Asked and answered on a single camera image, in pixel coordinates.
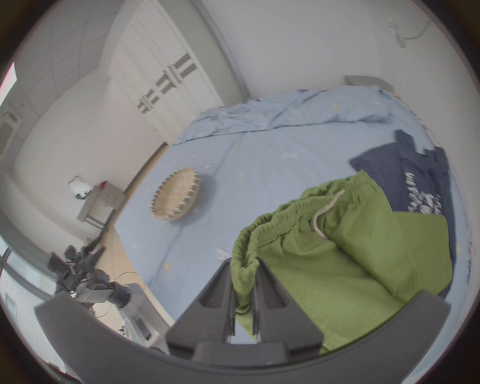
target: white wardrobe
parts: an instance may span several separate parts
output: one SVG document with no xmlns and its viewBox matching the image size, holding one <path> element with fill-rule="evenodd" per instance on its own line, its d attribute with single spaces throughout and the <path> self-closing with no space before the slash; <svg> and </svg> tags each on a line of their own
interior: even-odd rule
<svg viewBox="0 0 480 384">
<path fill-rule="evenodd" d="M 114 50 L 108 74 L 171 144 L 201 113 L 224 103 L 175 23 L 142 2 Z"/>
</svg>

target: bed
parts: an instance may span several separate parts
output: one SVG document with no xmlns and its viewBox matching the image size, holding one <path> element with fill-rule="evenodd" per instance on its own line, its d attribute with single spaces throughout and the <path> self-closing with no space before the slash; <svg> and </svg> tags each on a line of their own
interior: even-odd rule
<svg viewBox="0 0 480 384">
<path fill-rule="evenodd" d="M 375 86 L 298 90 L 210 110 L 154 165 L 115 229 L 136 271 L 176 320 L 229 257 L 241 229 L 308 187 L 355 174 L 348 161 L 394 141 L 398 129 L 413 136 L 417 151 L 433 148 L 422 122 Z M 202 179 L 196 207 L 177 221 L 155 220 L 156 189 L 182 167 L 195 168 Z M 459 251 L 446 296 L 452 308 L 416 370 L 430 366 L 456 333 L 468 284 L 467 217 L 452 174 L 451 192 Z M 237 327 L 233 342 L 252 339 Z"/>
</svg>

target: air conditioner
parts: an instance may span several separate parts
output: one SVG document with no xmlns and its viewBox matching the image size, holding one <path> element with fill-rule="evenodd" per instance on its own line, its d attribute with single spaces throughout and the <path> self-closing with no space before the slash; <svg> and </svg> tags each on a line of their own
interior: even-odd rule
<svg viewBox="0 0 480 384">
<path fill-rule="evenodd" d="M 9 105 L 0 109 L 0 162 L 5 158 L 8 147 L 22 125 L 22 118 L 18 116 Z"/>
</svg>

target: wardrobe handle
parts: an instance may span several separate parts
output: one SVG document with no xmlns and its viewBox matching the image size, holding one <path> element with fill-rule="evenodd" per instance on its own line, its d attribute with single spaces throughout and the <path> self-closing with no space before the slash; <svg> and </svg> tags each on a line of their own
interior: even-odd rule
<svg viewBox="0 0 480 384">
<path fill-rule="evenodd" d="M 167 65 L 167 67 L 170 69 L 170 71 L 172 72 L 173 74 L 173 77 L 175 77 L 175 80 L 177 80 L 177 82 L 179 84 L 181 84 L 181 80 L 180 80 L 180 76 L 178 75 L 177 73 L 177 68 L 175 68 L 174 65 Z"/>
</svg>

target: clothing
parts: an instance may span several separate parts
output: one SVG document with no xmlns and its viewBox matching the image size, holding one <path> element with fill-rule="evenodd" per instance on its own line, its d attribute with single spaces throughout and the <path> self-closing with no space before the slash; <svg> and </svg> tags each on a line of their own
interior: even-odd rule
<svg viewBox="0 0 480 384">
<path fill-rule="evenodd" d="M 311 228 L 319 210 L 326 238 Z M 237 320 L 250 330 L 257 257 L 321 329 L 327 350 L 379 326 L 419 290 L 438 294 L 452 278 L 445 218 L 392 212 L 363 171 L 309 188 L 241 231 L 230 265 Z"/>
<path fill-rule="evenodd" d="M 452 265 L 456 261 L 455 216 L 448 160 L 443 148 L 418 153 L 412 136 L 395 131 L 396 143 L 371 149 L 350 161 L 383 189 L 394 211 L 444 215 Z"/>
</svg>

